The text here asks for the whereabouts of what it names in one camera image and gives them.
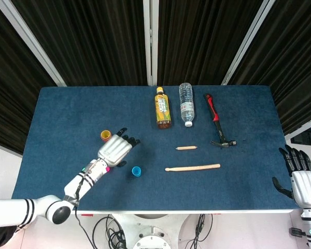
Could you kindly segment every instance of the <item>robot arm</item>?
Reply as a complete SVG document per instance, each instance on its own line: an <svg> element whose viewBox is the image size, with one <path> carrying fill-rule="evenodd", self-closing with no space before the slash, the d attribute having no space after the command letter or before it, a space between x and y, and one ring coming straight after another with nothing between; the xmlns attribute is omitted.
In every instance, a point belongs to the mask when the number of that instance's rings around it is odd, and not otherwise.
<svg viewBox="0 0 311 249"><path fill-rule="evenodd" d="M303 209L301 215L304 231L311 248L311 161L303 151L286 145L287 151L280 148L290 176L292 191L281 187L277 178L273 177L274 187L287 197L293 199Z"/></svg>
<svg viewBox="0 0 311 249"><path fill-rule="evenodd" d="M23 228L43 216L54 224L65 222L79 200L111 167L126 164L122 159L139 143L135 138L121 137L126 128L113 135L98 151L98 159L92 160L65 188L63 200L50 195L39 199L0 200L0 227L20 226Z"/></svg>

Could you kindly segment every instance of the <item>water bottle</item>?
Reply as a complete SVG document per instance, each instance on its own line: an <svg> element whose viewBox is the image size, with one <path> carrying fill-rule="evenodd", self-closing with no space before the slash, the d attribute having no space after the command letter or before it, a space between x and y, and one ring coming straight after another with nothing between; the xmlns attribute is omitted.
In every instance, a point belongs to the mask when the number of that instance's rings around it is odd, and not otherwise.
<svg viewBox="0 0 311 249"><path fill-rule="evenodd" d="M181 117L186 127L192 126L192 120L195 117L192 99L192 87L189 83L182 83L179 87L181 101Z"/></svg>

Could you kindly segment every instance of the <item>yellow bottle cap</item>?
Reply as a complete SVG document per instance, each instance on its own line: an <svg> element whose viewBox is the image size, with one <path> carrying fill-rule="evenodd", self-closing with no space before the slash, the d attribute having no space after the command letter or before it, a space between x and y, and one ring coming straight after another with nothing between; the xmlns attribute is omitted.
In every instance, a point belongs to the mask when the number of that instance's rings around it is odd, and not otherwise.
<svg viewBox="0 0 311 249"><path fill-rule="evenodd" d="M160 92L164 93L164 90L162 89L162 87L157 87L157 93L160 93Z"/></svg>

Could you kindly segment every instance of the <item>claw hammer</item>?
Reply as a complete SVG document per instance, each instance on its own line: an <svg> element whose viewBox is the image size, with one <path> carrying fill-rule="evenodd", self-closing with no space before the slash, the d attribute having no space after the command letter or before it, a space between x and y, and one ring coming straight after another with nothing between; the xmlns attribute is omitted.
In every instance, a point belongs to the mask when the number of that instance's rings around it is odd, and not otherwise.
<svg viewBox="0 0 311 249"><path fill-rule="evenodd" d="M207 94L204 95L204 97L206 99L207 105L208 105L209 110L211 112L211 117L213 119L213 123L216 126L218 134L219 134L219 137L220 137L220 143L214 142L214 141L211 141L211 143L216 145L216 146L219 146L221 148L228 148L229 146L236 145L236 141L235 140L227 141L225 136L224 136L224 134L223 134L223 132L222 132L222 129L221 129L221 126L220 126L219 115L218 115L218 113L216 111L216 108L214 107L212 95L207 93Z"/></svg>

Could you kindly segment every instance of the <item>white floor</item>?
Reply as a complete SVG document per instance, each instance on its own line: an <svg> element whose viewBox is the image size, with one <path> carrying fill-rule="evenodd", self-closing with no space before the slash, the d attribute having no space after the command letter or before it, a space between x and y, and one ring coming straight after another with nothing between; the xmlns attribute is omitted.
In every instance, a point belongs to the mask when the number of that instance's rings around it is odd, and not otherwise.
<svg viewBox="0 0 311 249"><path fill-rule="evenodd" d="M291 145L305 151L311 158L311 146ZM11 198L18 176L21 158L0 150L0 198ZM90 234L94 224L104 215L80 216L83 226ZM198 215L190 215L180 232L179 248L194 237ZM205 236L209 228L210 215L201 234ZM301 228L300 210L288 214L217 214L207 240L200 243L201 249L308 249L305 238L288 235L290 227ZM98 248L108 248L104 238L104 225L96 234ZM91 248L77 221L71 216L64 224L53 225L44 218L38 218L26 231L21 231L2 249L74 249Z"/></svg>

